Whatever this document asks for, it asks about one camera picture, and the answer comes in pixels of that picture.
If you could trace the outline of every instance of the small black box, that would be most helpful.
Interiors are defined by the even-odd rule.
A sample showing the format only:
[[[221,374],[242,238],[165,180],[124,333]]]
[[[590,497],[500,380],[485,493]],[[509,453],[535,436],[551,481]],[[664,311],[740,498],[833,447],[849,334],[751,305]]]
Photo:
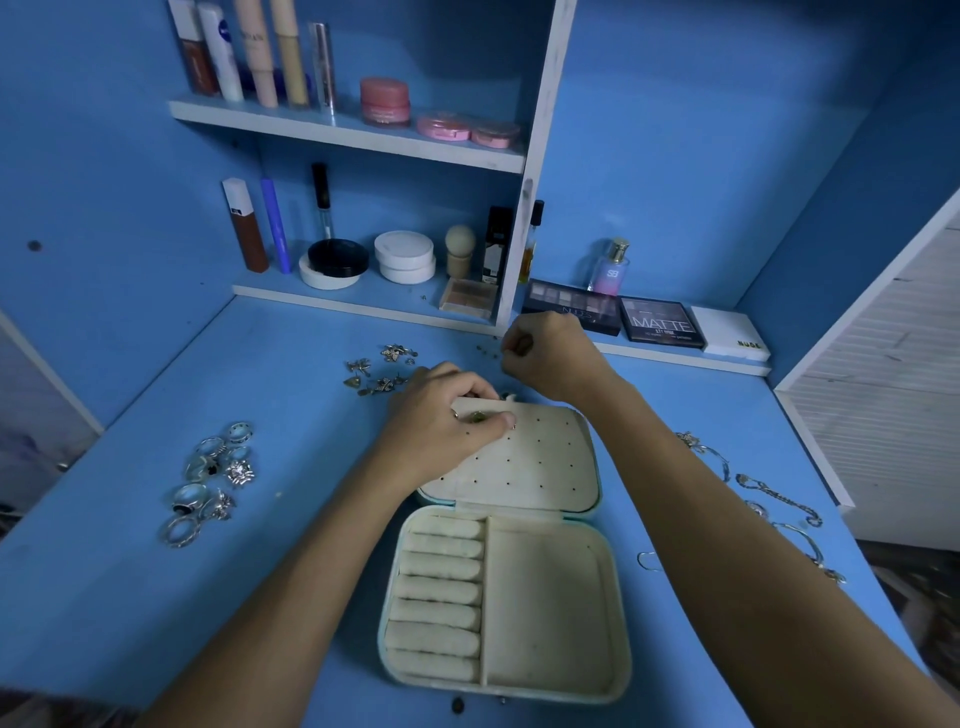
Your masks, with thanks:
[[[523,313],[572,313],[580,319],[580,325],[587,331],[606,333],[609,336],[618,336],[620,333],[616,296],[605,296],[581,288],[531,279],[521,310]]]
[[[648,344],[702,349],[704,337],[686,315],[682,303],[620,297],[627,338]]]

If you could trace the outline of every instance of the blue pen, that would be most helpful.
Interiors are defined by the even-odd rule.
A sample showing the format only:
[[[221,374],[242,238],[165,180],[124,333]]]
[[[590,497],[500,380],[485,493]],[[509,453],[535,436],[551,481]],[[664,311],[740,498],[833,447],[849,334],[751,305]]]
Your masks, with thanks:
[[[270,232],[274,234],[274,248],[276,248],[276,262],[279,263],[280,273],[292,273],[290,254],[287,252],[287,236],[283,234],[283,221],[280,219],[280,205],[276,202],[274,181],[264,177],[260,180],[260,189],[263,190],[263,202],[267,206],[267,220],[270,221]]]

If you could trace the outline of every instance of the jewelry box lid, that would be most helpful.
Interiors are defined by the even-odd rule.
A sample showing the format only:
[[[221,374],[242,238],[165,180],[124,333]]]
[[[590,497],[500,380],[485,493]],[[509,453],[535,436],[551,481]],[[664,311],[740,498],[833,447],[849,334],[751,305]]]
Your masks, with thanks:
[[[582,518],[600,502],[589,426],[576,410],[467,397],[452,406],[461,422],[513,412],[516,428],[420,488],[427,500],[560,511],[571,518]]]

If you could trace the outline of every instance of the forearm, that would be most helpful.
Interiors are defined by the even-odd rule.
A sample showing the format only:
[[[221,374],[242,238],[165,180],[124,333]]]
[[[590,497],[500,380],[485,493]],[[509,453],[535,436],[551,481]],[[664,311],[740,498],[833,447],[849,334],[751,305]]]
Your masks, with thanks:
[[[607,446],[684,611],[757,725],[955,720],[939,689],[633,386],[610,376],[574,404]]]
[[[138,726],[296,726],[370,553],[402,500],[366,457],[280,566]]]

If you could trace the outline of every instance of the black compact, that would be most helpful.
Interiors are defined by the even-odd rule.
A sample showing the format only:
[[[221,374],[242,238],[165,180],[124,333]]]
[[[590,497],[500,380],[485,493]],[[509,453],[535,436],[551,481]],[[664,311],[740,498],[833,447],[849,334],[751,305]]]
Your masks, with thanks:
[[[370,267],[370,251],[360,243],[339,237],[319,240],[310,246],[306,254],[310,267],[330,278],[353,278]]]
[[[523,313],[557,311],[572,313],[580,319],[587,331],[617,336],[620,333],[620,316],[616,296],[571,288],[543,280],[530,280],[527,297],[523,301]]]

